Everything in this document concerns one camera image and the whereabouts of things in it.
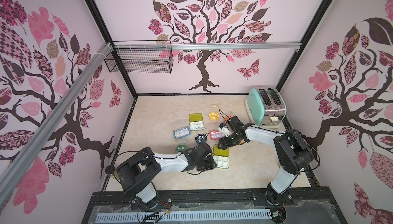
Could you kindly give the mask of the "lime green square pillbox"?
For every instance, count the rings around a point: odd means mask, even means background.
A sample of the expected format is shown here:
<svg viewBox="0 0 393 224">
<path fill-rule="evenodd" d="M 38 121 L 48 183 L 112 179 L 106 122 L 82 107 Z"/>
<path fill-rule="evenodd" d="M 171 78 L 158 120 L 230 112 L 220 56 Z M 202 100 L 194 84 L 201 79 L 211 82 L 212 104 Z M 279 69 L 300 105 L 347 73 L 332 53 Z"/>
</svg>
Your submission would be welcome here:
<svg viewBox="0 0 393 224">
<path fill-rule="evenodd" d="M 230 149 L 227 148 L 225 150 L 220 149 L 218 145 L 214 145 L 213 147 L 213 159 L 217 164 L 217 168 L 220 169 L 228 169 L 229 168 L 229 154 Z"/>
</svg>

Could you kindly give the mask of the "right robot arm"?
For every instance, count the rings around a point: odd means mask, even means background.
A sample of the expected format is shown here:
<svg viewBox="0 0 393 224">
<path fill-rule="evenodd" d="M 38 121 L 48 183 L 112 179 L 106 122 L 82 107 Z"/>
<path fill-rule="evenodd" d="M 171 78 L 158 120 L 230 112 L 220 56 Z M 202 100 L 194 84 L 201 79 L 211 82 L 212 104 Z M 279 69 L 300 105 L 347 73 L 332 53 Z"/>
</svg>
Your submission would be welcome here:
<svg viewBox="0 0 393 224">
<path fill-rule="evenodd" d="M 219 125 L 219 131 L 224 134 L 218 143 L 218 147 L 223 150 L 250 141 L 275 148 L 280 168 L 267 186 L 266 199 L 271 205 L 277 206 L 281 202 L 298 175 L 314 160 L 312 147 L 295 129 L 273 131 L 252 123 L 243 124 L 238 117 L 233 116 Z"/>
</svg>

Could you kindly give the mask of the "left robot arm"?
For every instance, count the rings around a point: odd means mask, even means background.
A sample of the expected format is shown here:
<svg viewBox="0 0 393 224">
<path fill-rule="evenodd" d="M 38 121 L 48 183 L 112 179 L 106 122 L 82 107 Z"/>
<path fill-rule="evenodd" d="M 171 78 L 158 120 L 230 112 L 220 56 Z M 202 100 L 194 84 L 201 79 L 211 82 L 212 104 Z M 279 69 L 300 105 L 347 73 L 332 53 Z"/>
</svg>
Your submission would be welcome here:
<svg viewBox="0 0 393 224">
<path fill-rule="evenodd" d="M 153 208 L 160 198 L 153 179 L 160 173 L 196 170 L 197 174 L 214 170 L 217 163 L 209 145 L 199 144 L 176 154 L 160 154 L 146 147 L 116 168 L 117 179 L 126 197 L 139 198 L 147 208 Z"/>
</svg>

